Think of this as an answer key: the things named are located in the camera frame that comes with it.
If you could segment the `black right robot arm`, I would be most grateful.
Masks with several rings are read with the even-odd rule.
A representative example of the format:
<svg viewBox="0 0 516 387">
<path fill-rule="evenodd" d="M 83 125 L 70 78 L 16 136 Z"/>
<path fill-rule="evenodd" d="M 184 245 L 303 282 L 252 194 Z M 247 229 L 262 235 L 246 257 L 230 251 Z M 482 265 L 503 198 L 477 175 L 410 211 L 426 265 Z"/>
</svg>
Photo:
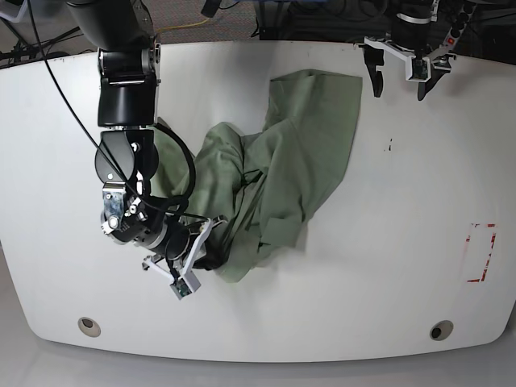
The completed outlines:
<svg viewBox="0 0 516 387">
<path fill-rule="evenodd" d="M 141 1 L 68 1 L 79 28 L 98 49 L 102 127 L 94 166 L 102 182 L 102 230 L 115 241 L 134 242 L 165 260 L 174 276 L 194 253 L 206 218 L 186 213 L 196 181 L 194 159 L 174 132 L 157 120 L 160 41 Z M 152 195 L 159 167 L 155 133 L 180 148 L 188 168 L 182 193 Z"/>
</svg>

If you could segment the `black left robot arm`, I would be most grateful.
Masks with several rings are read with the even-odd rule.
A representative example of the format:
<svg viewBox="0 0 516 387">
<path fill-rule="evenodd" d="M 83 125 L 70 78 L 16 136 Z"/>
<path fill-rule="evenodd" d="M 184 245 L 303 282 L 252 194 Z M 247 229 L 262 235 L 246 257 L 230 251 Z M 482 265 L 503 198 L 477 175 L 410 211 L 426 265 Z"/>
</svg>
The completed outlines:
<svg viewBox="0 0 516 387">
<path fill-rule="evenodd" d="M 366 37 L 361 45 L 376 98 L 382 95 L 384 88 L 380 67 L 385 64 L 386 53 L 403 63 L 405 80 L 418 85 L 419 101 L 451 72 L 451 47 L 443 44 L 433 49 L 428 44 L 431 23 L 437 19 L 438 7 L 437 1 L 393 1 L 385 6 L 390 32 L 383 38 Z"/>
</svg>

